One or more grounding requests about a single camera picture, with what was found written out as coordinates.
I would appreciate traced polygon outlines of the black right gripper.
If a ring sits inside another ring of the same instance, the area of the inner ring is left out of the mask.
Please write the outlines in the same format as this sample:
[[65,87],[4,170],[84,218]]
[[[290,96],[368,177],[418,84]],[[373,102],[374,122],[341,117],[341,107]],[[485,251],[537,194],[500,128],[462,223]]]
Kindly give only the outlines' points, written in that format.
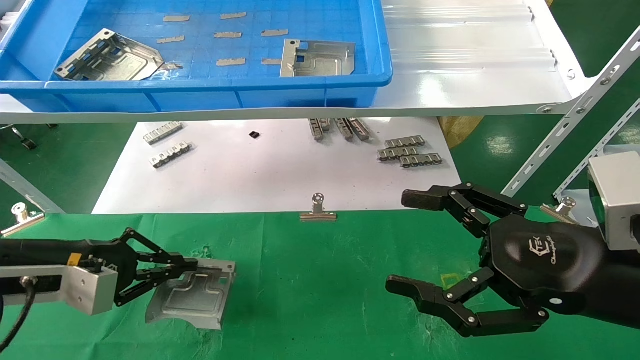
[[[535,332],[550,317],[543,308],[563,315],[588,312],[589,284],[607,251],[596,228],[526,219],[528,205],[471,182],[406,189],[401,203],[446,211],[476,239],[484,237],[480,266],[486,268],[450,289],[406,276],[387,277],[386,291],[410,298],[419,313],[440,318],[469,338]],[[502,219],[490,225],[485,212]],[[465,306],[488,287],[515,309],[475,313]]]

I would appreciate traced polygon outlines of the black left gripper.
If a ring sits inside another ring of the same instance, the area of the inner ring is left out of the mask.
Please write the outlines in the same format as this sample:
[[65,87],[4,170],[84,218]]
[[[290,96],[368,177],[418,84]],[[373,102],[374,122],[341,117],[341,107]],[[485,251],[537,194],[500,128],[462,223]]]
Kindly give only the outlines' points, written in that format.
[[[128,245],[129,241],[142,244],[149,251],[135,251]],[[166,251],[134,228],[126,228],[121,240],[85,239],[82,245],[82,262],[87,268],[94,272],[101,272],[105,268],[118,274],[114,294],[114,305],[117,307],[136,300],[169,280],[178,280],[188,272],[196,271],[199,264],[198,259]],[[137,272],[138,262],[169,265],[176,269],[141,269]],[[134,280],[138,283],[130,287]]]

